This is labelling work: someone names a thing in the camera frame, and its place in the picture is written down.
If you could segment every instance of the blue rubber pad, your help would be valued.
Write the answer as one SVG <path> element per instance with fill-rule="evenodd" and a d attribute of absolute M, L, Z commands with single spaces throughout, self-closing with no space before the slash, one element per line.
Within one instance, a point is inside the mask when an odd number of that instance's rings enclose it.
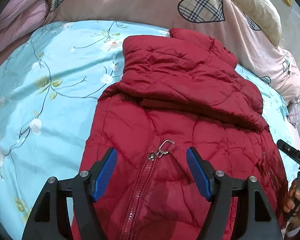
<path fill-rule="evenodd" d="M 200 192 L 200 194 L 206 198 L 207 201 L 211 200 L 211 192 L 210 192 L 210 182 L 202 170 L 199 162 L 195 158 L 193 152 L 191 149 L 187 150 L 186 153 L 187 163 L 189 166 L 189 169 L 192 173 L 192 176 L 194 178 L 194 182 L 197 185 L 197 188 Z"/>
<path fill-rule="evenodd" d="M 106 192 L 110 178 L 118 161 L 118 153 L 115 149 L 112 150 L 108 159 L 105 162 L 99 176 L 96 179 L 95 191 L 92 194 L 93 201 L 98 201 Z"/>

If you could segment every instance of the zipper pull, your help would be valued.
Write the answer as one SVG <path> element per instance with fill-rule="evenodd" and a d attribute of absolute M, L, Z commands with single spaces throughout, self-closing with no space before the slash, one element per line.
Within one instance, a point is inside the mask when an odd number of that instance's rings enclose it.
<path fill-rule="evenodd" d="M 151 160 L 151 161 L 154 161 L 154 157 L 157 156 L 158 158 L 161 158 L 163 155 L 166 155 L 169 153 L 169 151 L 163 151 L 161 148 L 162 146 L 166 143 L 166 142 L 169 142 L 171 144 L 174 144 L 174 141 L 172 140 L 164 140 L 163 143 L 158 147 L 158 152 L 150 152 L 150 155 L 149 155 L 149 158 L 148 160 Z"/>

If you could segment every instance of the bed sheet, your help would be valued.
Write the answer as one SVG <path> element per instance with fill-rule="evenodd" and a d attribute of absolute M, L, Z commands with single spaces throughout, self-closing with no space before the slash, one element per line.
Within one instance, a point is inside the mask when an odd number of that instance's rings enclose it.
<path fill-rule="evenodd" d="M 12 239 L 21 239 L 46 180 L 77 174 L 97 98 L 122 76 L 122 42 L 140 34 L 168 36 L 168 30 L 118 21 L 56 22 L 36 30 L 0 66 L 0 222 Z M 259 87 L 274 140 L 293 145 L 282 97 L 243 67 L 236 71 Z M 282 158 L 294 178 L 293 161 Z M 68 210 L 71 216 L 71 201 Z"/>

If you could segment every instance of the beige cushion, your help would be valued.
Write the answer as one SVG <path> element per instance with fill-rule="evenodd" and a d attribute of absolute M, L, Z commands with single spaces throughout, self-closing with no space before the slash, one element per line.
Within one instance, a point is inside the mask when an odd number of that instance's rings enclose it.
<path fill-rule="evenodd" d="M 268 36 L 274 46 L 279 46 L 282 36 L 281 21 L 277 9 L 270 0 L 232 0 Z"/>

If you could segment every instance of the silver bolt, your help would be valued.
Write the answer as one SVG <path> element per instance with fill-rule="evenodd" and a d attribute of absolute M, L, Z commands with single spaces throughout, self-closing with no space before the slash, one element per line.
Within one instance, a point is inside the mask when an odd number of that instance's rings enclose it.
<path fill-rule="evenodd" d="M 48 179 L 48 182 L 51 184 L 51 183 L 54 183 L 56 181 L 56 178 L 55 177 L 50 177 Z"/>
<path fill-rule="evenodd" d="M 89 175 L 89 172 L 88 171 L 81 171 L 80 172 L 80 176 L 81 177 L 87 177 Z"/>
<path fill-rule="evenodd" d="M 225 173 L 223 171 L 216 171 L 216 175 L 218 177 L 223 177 L 225 175 Z"/>
<path fill-rule="evenodd" d="M 249 177 L 249 180 L 250 180 L 251 182 L 257 182 L 257 178 L 256 178 L 255 176 L 250 176 L 250 177 Z"/>

